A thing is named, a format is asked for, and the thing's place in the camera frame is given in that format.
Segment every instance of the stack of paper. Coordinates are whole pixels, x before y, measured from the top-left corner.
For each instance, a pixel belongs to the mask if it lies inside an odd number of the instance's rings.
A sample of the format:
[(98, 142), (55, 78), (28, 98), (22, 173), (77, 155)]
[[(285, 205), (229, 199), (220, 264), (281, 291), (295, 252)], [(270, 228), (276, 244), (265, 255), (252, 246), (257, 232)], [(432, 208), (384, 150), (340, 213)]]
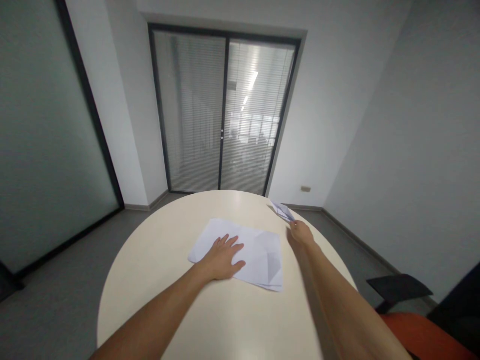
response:
[(290, 209), (286, 207), (285, 205), (272, 201), (270, 200), (271, 203), (273, 204), (273, 208), (275, 209), (276, 213), (278, 216), (280, 216), (282, 219), (287, 220), (288, 222), (295, 221), (294, 216), (290, 212)]
[(284, 289), (280, 236), (273, 232), (238, 225), (213, 218), (196, 241), (188, 260), (198, 263), (210, 251), (215, 240), (229, 234), (238, 236), (236, 244), (245, 244), (233, 257), (232, 264), (245, 261), (246, 265), (233, 277), (259, 287), (281, 292)]

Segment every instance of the sliding glass door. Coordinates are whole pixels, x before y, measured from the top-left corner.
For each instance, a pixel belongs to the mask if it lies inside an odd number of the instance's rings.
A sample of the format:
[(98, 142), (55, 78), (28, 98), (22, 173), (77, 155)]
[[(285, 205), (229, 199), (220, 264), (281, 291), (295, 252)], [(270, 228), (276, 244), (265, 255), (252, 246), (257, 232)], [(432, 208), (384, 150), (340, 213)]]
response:
[(217, 190), (226, 40), (154, 36), (170, 190)]
[(222, 190), (263, 195), (295, 46), (231, 40)]
[(169, 189), (265, 195), (300, 41), (149, 30)]
[(25, 275), (123, 201), (65, 2), (0, 13), (0, 260)]

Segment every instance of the glass door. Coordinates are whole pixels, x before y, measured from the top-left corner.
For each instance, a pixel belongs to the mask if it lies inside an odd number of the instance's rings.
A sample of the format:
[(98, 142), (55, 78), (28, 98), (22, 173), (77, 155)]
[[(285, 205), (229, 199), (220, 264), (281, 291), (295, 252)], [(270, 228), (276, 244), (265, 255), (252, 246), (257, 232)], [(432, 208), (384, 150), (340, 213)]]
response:
[(265, 195), (300, 40), (148, 27), (169, 190)]
[(264, 195), (295, 46), (230, 40), (222, 190)]
[(169, 189), (219, 188), (226, 39), (155, 31)]

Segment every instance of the floor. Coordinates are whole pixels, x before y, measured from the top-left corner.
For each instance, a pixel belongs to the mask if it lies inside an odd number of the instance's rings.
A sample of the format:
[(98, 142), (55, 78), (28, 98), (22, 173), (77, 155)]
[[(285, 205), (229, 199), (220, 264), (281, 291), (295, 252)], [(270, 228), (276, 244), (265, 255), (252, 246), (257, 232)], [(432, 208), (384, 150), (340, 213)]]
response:
[[(153, 210), (183, 197), (168, 194)], [(152, 212), (125, 210), (25, 279), (26, 288), (0, 303), (0, 359), (87, 359), (96, 349), (100, 298), (117, 253)], [(375, 258), (323, 214), (296, 211), (333, 245), (359, 292), (372, 305), (381, 302), (366, 279), (391, 275)], [(422, 315), (422, 300), (393, 311)]]

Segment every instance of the horizontal blinds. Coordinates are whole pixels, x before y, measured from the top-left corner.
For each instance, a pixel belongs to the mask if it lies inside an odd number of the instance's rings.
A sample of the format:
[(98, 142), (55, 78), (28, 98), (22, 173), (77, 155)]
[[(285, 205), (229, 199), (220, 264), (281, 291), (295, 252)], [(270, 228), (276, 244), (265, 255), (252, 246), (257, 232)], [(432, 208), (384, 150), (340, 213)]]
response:
[(226, 39), (154, 38), (171, 190), (217, 190)]
[(222, 190), (263, 195), (295, 47), (231, 40)]

